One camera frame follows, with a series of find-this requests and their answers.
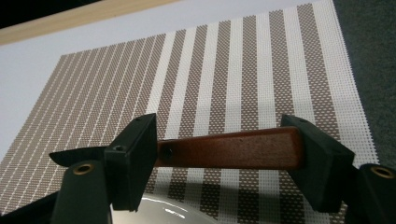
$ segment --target white plate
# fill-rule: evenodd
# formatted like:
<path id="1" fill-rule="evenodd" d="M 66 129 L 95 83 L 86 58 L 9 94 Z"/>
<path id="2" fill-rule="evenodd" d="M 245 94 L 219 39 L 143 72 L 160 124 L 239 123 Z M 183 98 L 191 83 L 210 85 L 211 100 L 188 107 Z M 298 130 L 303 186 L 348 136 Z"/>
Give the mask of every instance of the white plate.
<path id="1" fill-rule="evenodd" d="M 218 222 L 197 209 L 171 199 L 143 194 L 138 212 L 111 211 L 113 223 L 189 223 L 203 224 Z"/>

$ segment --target striped placemat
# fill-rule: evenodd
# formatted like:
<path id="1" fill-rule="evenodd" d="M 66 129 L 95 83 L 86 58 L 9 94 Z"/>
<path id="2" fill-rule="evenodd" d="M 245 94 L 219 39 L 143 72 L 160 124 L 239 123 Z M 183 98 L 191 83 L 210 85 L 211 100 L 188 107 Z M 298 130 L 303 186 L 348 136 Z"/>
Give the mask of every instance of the striped placemat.
<path id="1" fill-rule="evenodd" d="M 314 122 L 377 163 L 331 0 L 215 22 L 61 57 L 0 165 L 0 210 L 58 190 L 48 154 L 103 146 L 156 112 L 160 139 Z M 312 211 L 284 171 L 154 169 L 147 193 L 221 223 L 342 223 Z"/>

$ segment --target woven placemat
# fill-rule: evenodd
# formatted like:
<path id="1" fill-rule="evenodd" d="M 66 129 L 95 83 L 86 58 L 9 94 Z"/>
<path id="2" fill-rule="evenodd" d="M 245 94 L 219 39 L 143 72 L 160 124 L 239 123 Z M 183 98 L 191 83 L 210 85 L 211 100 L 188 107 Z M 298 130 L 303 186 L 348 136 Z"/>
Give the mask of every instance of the woven placemat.
<path id="1" fill-rule="evenodd" d="M 51 151 L 104 146 L 156 112 L 160 139 L 273 128 L 292 114 L 377 163 L 330 0 L 61 57 L 0 166 L 0 210 L 59 189 Z M 342 223 L 316 213 L 284 171 L 154 169 L 146 193 L 221 223 Z"/>

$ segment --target wooden handle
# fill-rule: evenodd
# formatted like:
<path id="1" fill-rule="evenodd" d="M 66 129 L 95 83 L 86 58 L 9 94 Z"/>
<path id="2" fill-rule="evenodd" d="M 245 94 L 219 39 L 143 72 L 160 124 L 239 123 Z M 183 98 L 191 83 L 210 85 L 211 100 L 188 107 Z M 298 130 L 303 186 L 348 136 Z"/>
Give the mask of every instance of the wooden handle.
<path id="1" fill-rule="evenodd" d="M 292 170 L 301 166 L 303 148 L 294 127 L 164 140 L 155 166 Z"/>

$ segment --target gray carpet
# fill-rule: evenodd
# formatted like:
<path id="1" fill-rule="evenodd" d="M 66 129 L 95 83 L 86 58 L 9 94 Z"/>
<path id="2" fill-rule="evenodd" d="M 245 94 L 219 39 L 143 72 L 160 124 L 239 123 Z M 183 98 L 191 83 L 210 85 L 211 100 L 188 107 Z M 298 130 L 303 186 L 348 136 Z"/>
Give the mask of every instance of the gray carpet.
<path id="1" fill-rule="evenodd" d="M 379 160 L 396 169 L 396 1 L 334 3 Z"/>

